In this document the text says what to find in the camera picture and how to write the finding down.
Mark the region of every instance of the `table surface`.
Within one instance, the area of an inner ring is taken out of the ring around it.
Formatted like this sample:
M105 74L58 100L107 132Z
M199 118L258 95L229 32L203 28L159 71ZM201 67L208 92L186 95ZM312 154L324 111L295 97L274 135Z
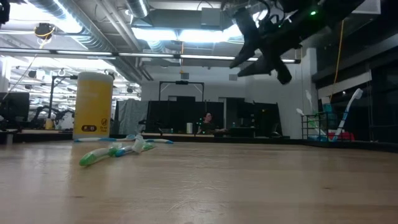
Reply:
M108 144L0 146L0 223L398 223L398 154L177 142L78 165Z

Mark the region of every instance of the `person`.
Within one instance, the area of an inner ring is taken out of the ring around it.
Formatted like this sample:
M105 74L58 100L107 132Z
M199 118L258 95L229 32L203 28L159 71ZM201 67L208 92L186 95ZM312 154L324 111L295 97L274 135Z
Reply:
M203 117L203 122L198 128L197 134L214 134L224 132L225 129L217 129L216 125L211 122L213 116L210 112L206 112L205 116Z

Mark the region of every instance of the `ceiling duct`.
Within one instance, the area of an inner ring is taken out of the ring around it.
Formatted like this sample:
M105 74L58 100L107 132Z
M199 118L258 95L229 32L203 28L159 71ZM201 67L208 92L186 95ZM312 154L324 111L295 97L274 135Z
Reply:
M135 18L148 16L149 5L147 0L126 0L127 7Z
M175 50L166 49L166 47L164 46L164 44L161 40L148 40L147 43L153 53L177 54L177 51L175 51ZM174 58L158 59L158 58L156 58L155 60L166 60L171 63L177 63L178 65L180 65L180 59L174 59Z
M71 0L29 0L35 7L41 9L57 19L74 19L83 28L79 34L82 36L72 37L90 51L115 52L117 49L109 42L103 33L94 25L93 21ZM106 60L114 65L118 72L130 82L139 83L142 77L134 73L132 66L121 58Z

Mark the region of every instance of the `cable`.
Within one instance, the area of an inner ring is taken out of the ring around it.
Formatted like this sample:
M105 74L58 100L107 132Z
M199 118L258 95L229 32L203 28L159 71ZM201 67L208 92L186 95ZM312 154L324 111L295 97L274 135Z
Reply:
M44 41L42 42L42 44L40 45L39 49L42 49L44 47L44 45L46 45L47 43L49 43L50 41L47 41L47 38L51 35L51 33L54 31L55 29L52 29L51 32L49 32L46 36ZM6 97L8 96L8 94L10 94L10 92L15 89L15 87L25 78L26 74L28 74L29 69L31 68L31 66L33 65L33 62L35 61L35 59L37 58L37 54L35 54L35 56L33 57L33 60L31 61L31 63L29 64L29 66L26 68L25 72L21 75L21 77L18 79L18 81L10 88L10 90L4 95L4 97L2 98L1 102L0 102L0 106L1 103L6 99Z
M98 5L96 4L94 7L94 18L97 19L97 7ZM106 16L100 20L97 20L98 22L104 22L106 20Z
M46 34L36 34L36 27L33 29L33 31L35 32L36 37L46 37L49 36L50 34L52 34L55 30L55 27L52 28L52 30Z
M281 7L278 6L278 1L276 1L276 0L272 0L272 1L274 2L275 8L278 9L278 10L280 10L280 11L284 14L284 16L282 17L281 20L279 20L279 16L278 16L278 20L279 20L279 21L277 22L277 24L278 24L278 25L281 25L281 24L285 21L285 19L286 19L286 13L285 13L284 9L282 9Z
M258 1L263 3L267 8L267 15L265 16L265 18L263 18L263 21L267 21L269 19L269 17L271 16L271 7L269 7L269 4L265 0L258 0Z
M197 7L197 10L199 10L199 6L200 6L203 2L209 4L209 6L210 6L212 9L214 9L214 7L210 4L210 2L202 0L202 1L199 2L198 7Z
M342 22L341 22L340 43L338 46L338 55L337 55L337 64L336 64L336 75L335 75L335 81L333 82L333 86L331 88L330 103L331 103L331 99L333 98L333 94L335 92L335 85L336 85L337 77L338 77L338 68L340 66L341 48L343 46L343 34L344 34L344 20L342 20Z

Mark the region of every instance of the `computer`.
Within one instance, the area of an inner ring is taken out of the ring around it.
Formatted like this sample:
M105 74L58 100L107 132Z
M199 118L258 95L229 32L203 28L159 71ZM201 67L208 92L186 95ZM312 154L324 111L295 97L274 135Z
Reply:
M8 121L27 121L29 93L0 93L0 115Z

